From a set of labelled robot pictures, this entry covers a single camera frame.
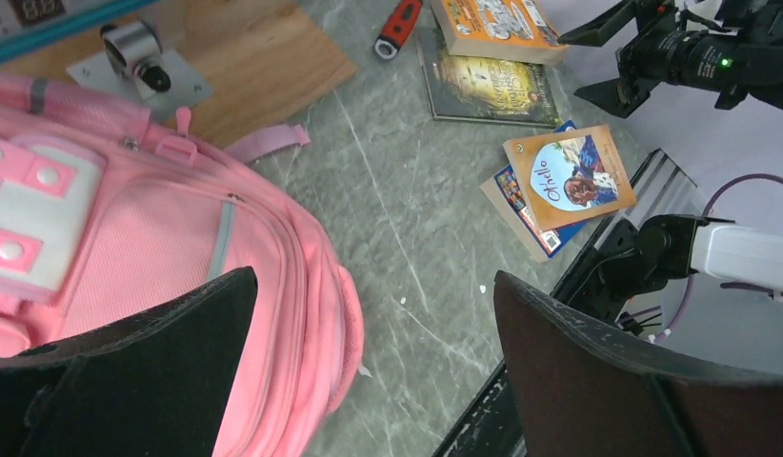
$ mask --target marble surface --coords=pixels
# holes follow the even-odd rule
[[[507,139],[544,130],[430,118],[413,39],[389,63],[371,45],[394,0],[303,0],[358,65],[347,84],[293,122],[312,144],[255,168],[324,225],[362,300],[361,373],[307,455],[430,456],[501,358],[492,310],[499,269],[550,290],[593,230],[537,264],[479,185],[506,164]],[[425,8],[419,25],[433,24]],[[552,70],[564,118],[610,123],[630,173],[646,155],[620,124],[570,97]]]

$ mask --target wooden board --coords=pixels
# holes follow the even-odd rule
[[[355,73],[294,3],[187,0],[185,9],[187,38],[178,49],[214,88],[192,109],[191,131],[216,145],[286,120]],[[101,50],[97,30],[90,30],[0,70],[71,81],[66,67]]]

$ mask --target book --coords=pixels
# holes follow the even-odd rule
[[[439,29],[417,30],[417,50],[433,119],[549,129],[560,124],[543,66],[449,55]]]
[[[537,0],[432,0],[453,55],[553,65],[567,46]]]
[[[608,126],[513,139],[504,151],[542,231],[635,205]]]
[[[573,121],[557,131],[575,129]],[[529,215],[512,165],[507,165],[481,185],[481,190],[532,257],[540,263],[553,258],[588,223],[587,220],[554,230],[540,231]]]

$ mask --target pink backpack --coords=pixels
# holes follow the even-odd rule
[[[134,103],[0,73],[0,356],[252,266],[214,455],[300,455],[359,364],[354,284],[313,216],[179,114],[167,129]]]

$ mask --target orange booklet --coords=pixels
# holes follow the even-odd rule
[[[504,150],[542,231],[635,205],[608,126],[510,140]]]
[[[556,64],[566,46],[536,0],[432,0],[453,55]]]

